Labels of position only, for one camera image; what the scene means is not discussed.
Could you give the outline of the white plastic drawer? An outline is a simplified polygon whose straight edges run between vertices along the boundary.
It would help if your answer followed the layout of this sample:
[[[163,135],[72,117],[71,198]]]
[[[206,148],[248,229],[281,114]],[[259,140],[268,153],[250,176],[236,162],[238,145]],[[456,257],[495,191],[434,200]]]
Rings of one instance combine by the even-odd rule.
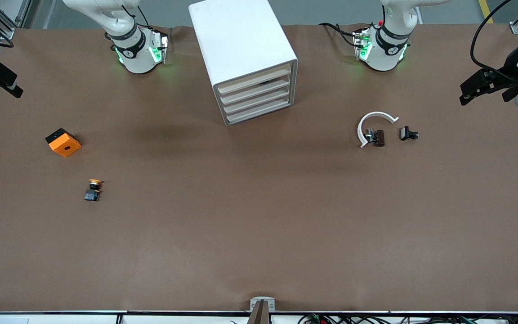
[[[259,117],[266,113],[270,113],[273,111],[277,111],[278,109],[286,108],[291,105],[290,99],[288,100],[272,100],[268,101],[266,104],[257,105],[251,109],[245,109],[243,111],[239,111],[236,113],[224,113],[224,120],[226,125],[233,125],[236,123],[240,123],[255,117]]]
[[[272,90],[286,88],[290,84],[290,75],[280,76],[256,85],[241,88],[226,94],[220,94],[219,99],[225,105],[233,104],[238,101],[248,100],[258,95],[266,94]]]
[[[217,91],[220,94],[229,94],[237,90],[244,90],[251,86],[275,79],[281,76],[286,76],[292,71],[292,64],[284,64],[281,66],[269,68],[265,71],[255,72],[248,76],[230,80],[228,82],[218,84]]]
[[[224,111],[226,113],[236,113],[245,109],[251,109],[257,105],[266,104],[272,100],[288,100],[290,94],[290,86],[280,86],[272,88],[266,91],[259,91],[257,94],[244,94],[233,99],[227,103],[224,103]]]

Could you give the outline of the yellow push button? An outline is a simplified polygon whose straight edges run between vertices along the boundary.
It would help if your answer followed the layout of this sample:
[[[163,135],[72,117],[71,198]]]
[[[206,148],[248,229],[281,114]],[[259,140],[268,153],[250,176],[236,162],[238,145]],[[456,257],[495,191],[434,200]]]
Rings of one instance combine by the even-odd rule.
[[[89,180],[89,188],[85,191],[84,199],[86,201],[96,202],[99,200],[99,195],[101,193],[102,181],[98,179],[90,179]]]

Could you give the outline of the white drawer cabinet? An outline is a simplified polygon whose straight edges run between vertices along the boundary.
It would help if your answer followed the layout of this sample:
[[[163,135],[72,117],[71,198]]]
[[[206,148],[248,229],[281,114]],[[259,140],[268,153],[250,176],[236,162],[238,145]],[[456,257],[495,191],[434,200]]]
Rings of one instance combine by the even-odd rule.
[[[218,84],[288,63],[294,104],[298,58],[268,0],[203,0],[188,10],[224,123]]]

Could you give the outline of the orange box with hole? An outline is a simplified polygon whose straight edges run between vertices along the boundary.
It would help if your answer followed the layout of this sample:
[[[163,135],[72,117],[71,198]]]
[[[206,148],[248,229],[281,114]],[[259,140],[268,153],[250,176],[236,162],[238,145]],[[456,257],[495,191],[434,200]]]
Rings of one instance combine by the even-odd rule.
[[[62,157],[69,157],[81,148],[81,143],[64,128],[59,128],[45,137],[50,149]]]

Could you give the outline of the brown electrical component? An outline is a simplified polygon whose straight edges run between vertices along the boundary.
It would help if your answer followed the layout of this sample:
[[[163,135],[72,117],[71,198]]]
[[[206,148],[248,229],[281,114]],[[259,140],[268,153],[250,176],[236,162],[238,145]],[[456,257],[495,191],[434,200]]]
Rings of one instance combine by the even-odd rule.
[[[373,146],[382,147],[385,146],[384,130],[374,130],[369,128],[364,134],[367,142]]]

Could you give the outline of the white curved plastic piece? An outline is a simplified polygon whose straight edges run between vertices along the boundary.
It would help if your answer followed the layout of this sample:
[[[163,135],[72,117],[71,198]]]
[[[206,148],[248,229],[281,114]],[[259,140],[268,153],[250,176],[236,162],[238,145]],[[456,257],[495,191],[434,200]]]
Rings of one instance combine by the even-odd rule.
[[[363,126],[364,122],[366,121],[366,119],[369,119],[372,117],[380,117],[382,119],[389,121],[391,124],[396,123],[399,120],[399,117],[393,117],[389,113],[381,112],[381,111],[369,112],[366,115],[364,115],[364,117],[362,117],[362,119],[360,119],[360,121],[357,125],[357,129],[356,129],[357,137],[358,137],[358,140],[360,141],[360,148],[363,148],[368,143],[370,143],[362,131],[362,126]]]

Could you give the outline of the silver base connector box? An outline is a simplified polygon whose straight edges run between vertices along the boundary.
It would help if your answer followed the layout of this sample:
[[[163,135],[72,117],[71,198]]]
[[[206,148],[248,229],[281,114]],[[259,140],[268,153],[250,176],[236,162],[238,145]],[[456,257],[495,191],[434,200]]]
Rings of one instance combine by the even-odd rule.
[[[168,46],[167,34],[151,31],[150,42],[150,54],[152,54],[155,64],[164,64]]]
[[[370,27],[366,27],[352,32],[354,53],[358,61],[366,61],[372,49],[370,30]]]

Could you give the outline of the brown table mat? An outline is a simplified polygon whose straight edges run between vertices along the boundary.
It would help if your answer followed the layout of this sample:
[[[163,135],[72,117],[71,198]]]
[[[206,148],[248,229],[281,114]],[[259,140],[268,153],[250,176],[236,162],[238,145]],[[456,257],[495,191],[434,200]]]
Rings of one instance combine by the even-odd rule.
[[[295,104],[234,126],[191,27],[145,75],[102,31],[18,30],[0,50],[24,90],[0,89],[0,311],[518,311],[518,107],[459,103],[475,29],[421,25],[373,72],[329,29],[285,27]],[[360,148],[376,111],[399,120],[366,119],[385,146]],[[59,128],[69,157],[45,141]]]

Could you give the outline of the white table edge rail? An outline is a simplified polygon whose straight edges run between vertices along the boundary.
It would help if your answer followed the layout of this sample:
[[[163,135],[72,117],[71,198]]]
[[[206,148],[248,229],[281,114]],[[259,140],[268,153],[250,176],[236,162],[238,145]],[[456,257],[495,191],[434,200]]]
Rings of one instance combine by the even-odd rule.
[[[246,324],[251,311],[2,311],[0,324]],[[518,324],[518,311],[275,311],[270,324]]]

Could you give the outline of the grey metal bracket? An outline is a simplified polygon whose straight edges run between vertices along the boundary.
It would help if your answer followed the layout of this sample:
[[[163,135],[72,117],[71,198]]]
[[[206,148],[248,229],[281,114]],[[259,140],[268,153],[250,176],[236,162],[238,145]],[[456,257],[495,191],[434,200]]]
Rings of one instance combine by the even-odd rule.
[[[253,298],[251,298],[250,311],[253,311],[257,305],[262,307],[262,310],[267,310],[267,312],[276,311],[276,300],[273,297],[253,297]]]

